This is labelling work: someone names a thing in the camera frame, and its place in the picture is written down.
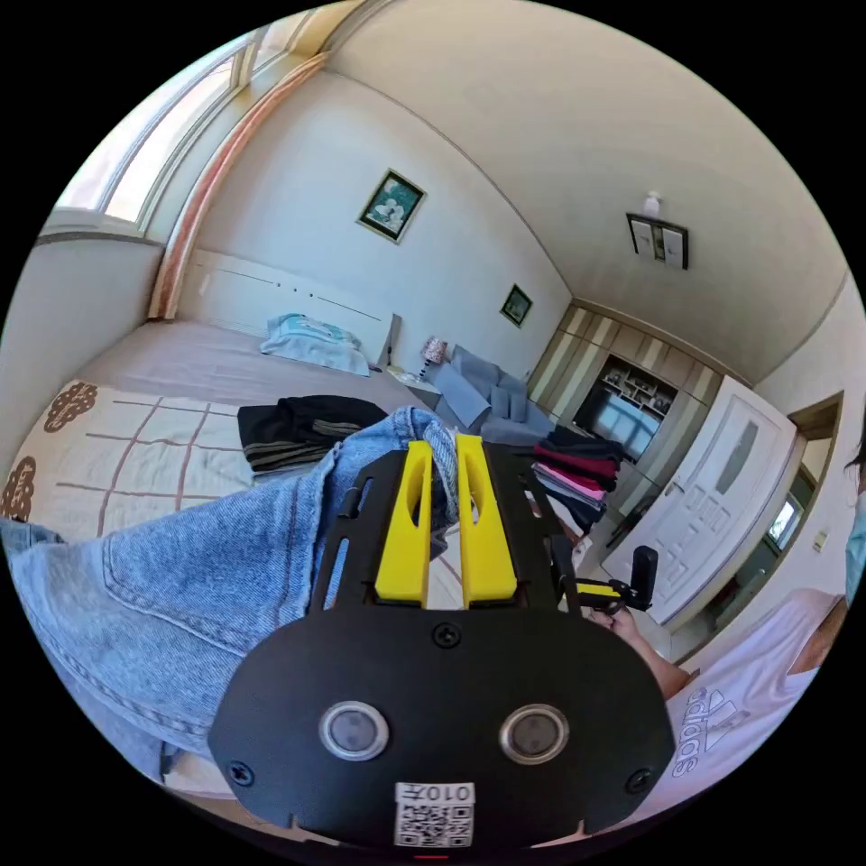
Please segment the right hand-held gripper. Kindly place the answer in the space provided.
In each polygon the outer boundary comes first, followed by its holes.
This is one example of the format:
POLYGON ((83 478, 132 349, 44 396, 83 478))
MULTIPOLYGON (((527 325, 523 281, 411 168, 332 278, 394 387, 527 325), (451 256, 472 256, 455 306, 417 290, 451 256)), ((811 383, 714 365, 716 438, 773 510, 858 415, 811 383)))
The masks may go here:
POLYGON ((576 597, 583 608, 614 614, 625 607, 633 607, 635 595, 629 585, 621 581, 611 583, 597 580, 576 580, 576 597))

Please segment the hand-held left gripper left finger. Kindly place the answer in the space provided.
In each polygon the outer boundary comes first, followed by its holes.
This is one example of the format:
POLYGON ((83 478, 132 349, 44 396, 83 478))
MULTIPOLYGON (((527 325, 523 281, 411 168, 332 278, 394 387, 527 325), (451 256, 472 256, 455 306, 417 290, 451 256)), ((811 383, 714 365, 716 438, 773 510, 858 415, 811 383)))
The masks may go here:
POLYGON ((374 582, 386 603, 425 603, 431 542, 432 449, 409 445, 374 582))

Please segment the person's right hand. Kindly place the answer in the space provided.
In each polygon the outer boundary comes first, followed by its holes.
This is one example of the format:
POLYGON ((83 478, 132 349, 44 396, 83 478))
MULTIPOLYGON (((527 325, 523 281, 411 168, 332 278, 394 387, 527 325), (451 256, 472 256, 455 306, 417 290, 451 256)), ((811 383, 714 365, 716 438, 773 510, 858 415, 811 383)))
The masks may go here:
POLYGON ((617 635, 636 650, 639 650, 646 643, 628 609, 623 608, 614 614, 586 609, 584 615, 589 622, 617 635))

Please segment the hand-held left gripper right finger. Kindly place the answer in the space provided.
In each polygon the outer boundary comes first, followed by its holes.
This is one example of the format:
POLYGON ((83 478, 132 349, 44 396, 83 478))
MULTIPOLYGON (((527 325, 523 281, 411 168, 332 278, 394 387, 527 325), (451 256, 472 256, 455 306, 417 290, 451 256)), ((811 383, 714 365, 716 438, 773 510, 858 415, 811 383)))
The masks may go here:
POLYGON ((464 604, 510 603, 517 577, 481 438, 458 434, 456 457, 464 604))

